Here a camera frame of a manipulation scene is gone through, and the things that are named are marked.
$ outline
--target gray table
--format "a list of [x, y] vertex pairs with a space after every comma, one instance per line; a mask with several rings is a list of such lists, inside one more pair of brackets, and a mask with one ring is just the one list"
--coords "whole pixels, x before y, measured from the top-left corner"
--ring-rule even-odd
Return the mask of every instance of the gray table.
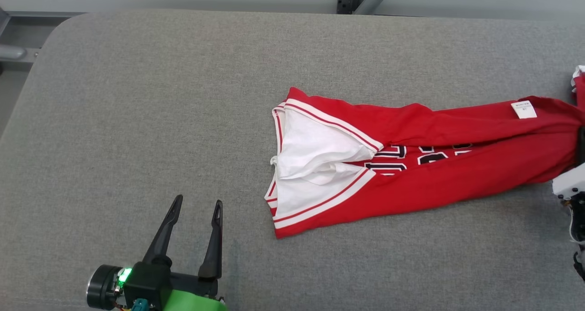
[[569, 101], [583, 36], [565, 23], [408, 17], [70, 19], [0, 140], [0, 309], [86, 309], [94, 269], [140, 259], [178, 193], [177, 272], [196, 273], [224, 201], [219, 285], [234, 311], [582, 309], [549, 184], [284, 240], [263, 196], [270, 109], [290, 86], [389, 107]]

